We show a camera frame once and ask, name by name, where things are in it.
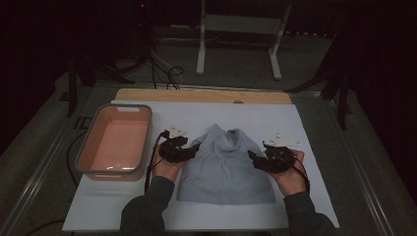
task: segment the pink tray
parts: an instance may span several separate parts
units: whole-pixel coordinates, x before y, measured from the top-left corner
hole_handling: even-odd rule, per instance
[[[93,180],[139,180],[151,115],[146,105],[100,107],[77,157],[77,169]]]

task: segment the white table surface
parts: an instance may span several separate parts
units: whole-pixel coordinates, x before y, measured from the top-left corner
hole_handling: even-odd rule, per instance
[[[205,134],[216,123],[223,130],[238,128],[255,141],[283,134],[300,141],[293,147],[306,153],[304,164],[311,181],[311,198],[316,211],[324,213],[338,227],[326,185],[304,131],[295,105],[227,104],[198,102],[112,101],[140,103],[152,109],[152,130],[142,171],[149,164],[151,147],[157,135],[170,125],[187,131],[188,144]],[[259,205],[210,205],[177,201],[176,187],[168,208],[163,213],[166,231],[271,230],[288,226],[283,196],[276,184],[276,201]],[[145,174],[137,182],[93,181],[84,175],[74,196],[64,231],[117,231],[121,210],[132,198],[144,193]]]

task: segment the human hand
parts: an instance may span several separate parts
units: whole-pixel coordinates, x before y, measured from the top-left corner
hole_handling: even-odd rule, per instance
[[[152,176],[162,176],[172,182],[175,182],[178,172],[185,165],[185,163],[187,163],[187,161],[171,163],[159,155],[159,149],[160,146],[157,146],[152,163],[152,166],[154,166]]]
[[[302,163],[304,152],[301,150],[291,149],[295,157]],[[294,167],[305,174],[304,167],[299,161],[295,160]],[[306,182],[304,177],[293,168],[289,168],[281,173],[268,173],[276,182],[284,197],[306,191]]]

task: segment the metal stand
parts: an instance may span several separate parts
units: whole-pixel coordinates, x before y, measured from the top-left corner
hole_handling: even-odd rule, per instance
[[[286,21],[288,19],[291,5],[286,5],[285,12],[281,19],[234,17],[206,14],[206,0],[202,0],[202,16],[200,29],[200,49],[197,61],[197,75],[201,76],[205,72],[206,63],[206,30],[220,31],[239,31],[275,34],[275,44],[268,50],[270,64],[272,66],[273,77],[280,80],[281,71],[279,69],[276,52],[284,34]]]

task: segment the gray towel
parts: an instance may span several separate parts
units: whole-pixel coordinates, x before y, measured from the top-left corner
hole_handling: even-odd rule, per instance
[[[248,149],[264,155],[239,129],[224,132],[214,124],[192,141],[201,144],[196,157],[184,167],[178,201],[217,205],[273,203],[273,189],[265,171],[255,169]]]

